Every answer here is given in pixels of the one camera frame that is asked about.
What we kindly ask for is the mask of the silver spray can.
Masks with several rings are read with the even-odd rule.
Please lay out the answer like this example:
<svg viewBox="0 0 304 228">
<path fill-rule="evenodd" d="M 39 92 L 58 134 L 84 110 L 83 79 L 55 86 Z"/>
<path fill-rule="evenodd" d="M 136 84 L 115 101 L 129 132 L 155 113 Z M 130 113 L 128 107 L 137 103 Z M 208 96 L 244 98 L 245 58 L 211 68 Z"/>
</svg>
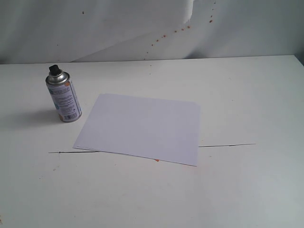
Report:
<svg viewBox="0 0 304 228">
<path fill-rule="evenodd" d="M 50 66 L 46 86 L 61 121 L 71 123 L 81 117 L 82 110 L 69 73 L 58 65 Z"/>
</svg>

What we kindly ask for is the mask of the white paper sheet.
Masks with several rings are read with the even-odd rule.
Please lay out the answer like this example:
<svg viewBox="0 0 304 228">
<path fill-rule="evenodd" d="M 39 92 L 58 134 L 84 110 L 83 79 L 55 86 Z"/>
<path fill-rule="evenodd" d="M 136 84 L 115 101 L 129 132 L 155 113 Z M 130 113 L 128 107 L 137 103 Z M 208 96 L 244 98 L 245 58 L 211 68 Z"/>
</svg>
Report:
<svg viewBox="0 0 304 228">
<path fill-rule="evenodd" d="M 100 94 L 73 147 L 197 166 L 199 135 L 194 102 Z"/>
</svg>

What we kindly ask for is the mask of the white backdrop sheet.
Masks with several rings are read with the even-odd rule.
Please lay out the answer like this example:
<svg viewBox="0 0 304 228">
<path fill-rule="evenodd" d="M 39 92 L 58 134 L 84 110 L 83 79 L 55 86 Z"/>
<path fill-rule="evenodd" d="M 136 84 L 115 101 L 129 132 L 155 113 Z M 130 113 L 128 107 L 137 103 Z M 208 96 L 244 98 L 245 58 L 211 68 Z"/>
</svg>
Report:
<svg viewBox="0 0 304 228">
<path fill-rule="evenodd" d="M 3 0 L 0 61 L 303 55 L 301 0 Z"/>
</svg>

